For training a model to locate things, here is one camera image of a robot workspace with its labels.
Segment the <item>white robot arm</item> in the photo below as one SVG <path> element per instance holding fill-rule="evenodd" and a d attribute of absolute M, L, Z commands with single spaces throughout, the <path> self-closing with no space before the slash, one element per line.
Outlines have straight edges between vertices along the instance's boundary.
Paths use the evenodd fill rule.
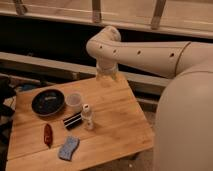
<path fill-rule="evenodd" d="M 86 50 L 100 74 L 123 64 L 171 80 L 157 107 L 154 171 L 213 171 L 213 43 L 123 42 L 107 26 Z"/>

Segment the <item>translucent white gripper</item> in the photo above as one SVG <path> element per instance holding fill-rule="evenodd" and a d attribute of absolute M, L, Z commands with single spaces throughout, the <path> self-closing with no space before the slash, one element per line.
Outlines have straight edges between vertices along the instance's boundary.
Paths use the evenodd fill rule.
<path fill-rule="evenodd" d="M 111 77 L 113 80 L 116 80 L 116 74 L 118 72 L 118 65 L 115 64 L 111 68 L 103 68 L 99 64 L 96 64 L 96 78 L 101 79 L 102 77 Z"/>

